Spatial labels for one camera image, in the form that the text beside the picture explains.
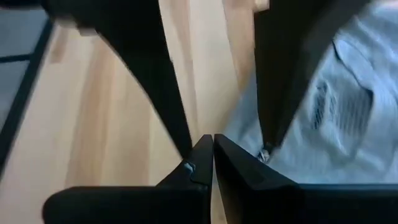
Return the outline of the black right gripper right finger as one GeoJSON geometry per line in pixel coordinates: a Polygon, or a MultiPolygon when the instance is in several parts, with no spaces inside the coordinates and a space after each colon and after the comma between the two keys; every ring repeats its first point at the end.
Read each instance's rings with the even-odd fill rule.
{"type": "Polygon", "coordinates": [[[228,224],[398,224],[398,184],[298,184],[222,134],[214,150],[228,224]]]}

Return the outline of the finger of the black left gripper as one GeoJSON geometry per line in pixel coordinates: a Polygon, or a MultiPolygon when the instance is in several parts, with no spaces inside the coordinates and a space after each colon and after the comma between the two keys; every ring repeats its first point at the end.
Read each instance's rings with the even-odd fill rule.
{"type": "Polygon", "coordinates": [[[43,0],[51,17],[94,29],[135,76],[179,154],[192,150],[158,0],[43,0]]]}
{"type": "Polygon", "coordinates": [[[280,146],[338,29],[370,0],[269,0],[254,13],[257,105],[264,144],[280,146]]]}

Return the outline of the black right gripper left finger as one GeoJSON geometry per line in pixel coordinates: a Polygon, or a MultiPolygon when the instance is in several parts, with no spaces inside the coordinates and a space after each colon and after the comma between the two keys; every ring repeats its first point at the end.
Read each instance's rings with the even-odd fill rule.
{"type": "Polygon", "coordinates": [[[213,139],[204,135],[155,186],[71,187],[44,203],[45,224],[210,224],[213,139]]]}

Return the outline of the grey garment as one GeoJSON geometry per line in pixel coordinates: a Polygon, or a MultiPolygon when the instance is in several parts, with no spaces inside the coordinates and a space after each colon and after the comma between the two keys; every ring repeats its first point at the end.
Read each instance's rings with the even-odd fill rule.
{"type": "Polygon", "coordinates": [[[298,183],[398,184],[398,0],[338,29],[280,146],[263,142],[256,64],[224,135],[298,183]]]}

